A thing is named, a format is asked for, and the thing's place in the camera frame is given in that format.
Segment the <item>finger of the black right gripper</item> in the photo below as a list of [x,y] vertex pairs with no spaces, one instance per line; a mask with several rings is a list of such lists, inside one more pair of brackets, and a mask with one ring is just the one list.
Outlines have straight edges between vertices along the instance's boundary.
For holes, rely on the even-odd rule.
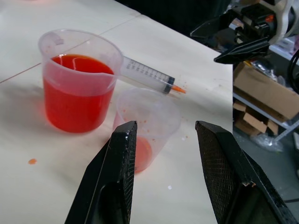
[[258,56],[264,56],[269,49],[268,39],[261,38],[258,40],[243,42],[226,50],[214,59],[216,63],[239,63],[254,59]]
[[190,37],[209,37],[217,32],[227,29],[231,22],[236,18],[236,12],[228,10],[220,16],[214,17],[198,25],[191,33]]

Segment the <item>small brown cardboard box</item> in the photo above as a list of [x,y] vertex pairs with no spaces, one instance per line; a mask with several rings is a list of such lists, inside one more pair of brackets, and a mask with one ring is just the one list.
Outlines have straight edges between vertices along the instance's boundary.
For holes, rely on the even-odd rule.
[[261,133],[278,134],[278,124],[245,105],[239,100],[233,103],[234,126],[249,136]]

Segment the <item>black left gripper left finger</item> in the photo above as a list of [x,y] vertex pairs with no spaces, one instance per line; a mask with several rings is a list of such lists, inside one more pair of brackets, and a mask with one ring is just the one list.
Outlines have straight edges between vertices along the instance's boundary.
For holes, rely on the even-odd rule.
[[87,166],[64,224],[129,224],[137,122],[114,130]]

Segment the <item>white metal shelf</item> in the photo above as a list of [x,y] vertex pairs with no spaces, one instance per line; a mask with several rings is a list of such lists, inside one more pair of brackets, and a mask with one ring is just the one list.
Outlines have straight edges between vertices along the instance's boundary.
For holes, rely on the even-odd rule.
[[269,109],[268,107],[262,105],[256,100],[246,96],[241,92],[233,93],[234,101],[239,100],[243,102],[248,107],[262,114],[263,116],[271,119],[276,124],[278,124],[278,134],[274,136],[270,133],[261,133],[255,136],[249,136],[254,143],[259,146],[266,148],[269,151],[281,152],[283,146],[280,141],[286,137],[288,134],[293,133],[296,128],[299,127],[299,117],[297,119],[286,119],[281,114],[276,111]]

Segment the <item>beaker with red liquid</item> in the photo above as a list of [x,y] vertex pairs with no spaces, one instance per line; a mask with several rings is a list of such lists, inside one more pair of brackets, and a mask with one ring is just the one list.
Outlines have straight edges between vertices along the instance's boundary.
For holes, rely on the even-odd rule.
[[121,74],[119,48],[99,35],[72,29],[43,34],[38,47],[49,121],[70,133],[98,128]]

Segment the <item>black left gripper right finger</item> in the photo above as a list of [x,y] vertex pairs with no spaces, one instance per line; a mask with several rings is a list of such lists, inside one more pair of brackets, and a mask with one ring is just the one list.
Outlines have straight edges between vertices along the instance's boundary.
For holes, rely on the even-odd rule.
[[195,124],[204,179],[218,224],[297,224],[262,168],[220,126]]

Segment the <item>clear syringe with orange tip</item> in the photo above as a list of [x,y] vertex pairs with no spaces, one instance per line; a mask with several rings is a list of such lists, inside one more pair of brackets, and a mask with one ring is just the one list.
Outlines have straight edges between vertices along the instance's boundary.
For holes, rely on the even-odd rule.
[[186,93],[184,89],[174,84],[175,78],[128,57],[124,57],[121,74],[128,79],[164,94],[169,94],[170,91]]

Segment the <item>small clear plastic cup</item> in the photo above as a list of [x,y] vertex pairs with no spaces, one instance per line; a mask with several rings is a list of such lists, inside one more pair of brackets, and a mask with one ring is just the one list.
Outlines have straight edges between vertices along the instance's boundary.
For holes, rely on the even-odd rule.
[[179,129],[181,115],[173,101],[153,90],[134,88],[116,100],[113,129],[129,121],[137,122],[135,172],[144,171]]

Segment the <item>large brown cardboard box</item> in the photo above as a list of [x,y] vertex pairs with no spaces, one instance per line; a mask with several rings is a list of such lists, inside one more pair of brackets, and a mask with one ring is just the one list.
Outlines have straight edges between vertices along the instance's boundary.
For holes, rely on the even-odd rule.
[[280,122],[299,113],[299,94],[244,63],[238,64],[233,72],[233,90]]

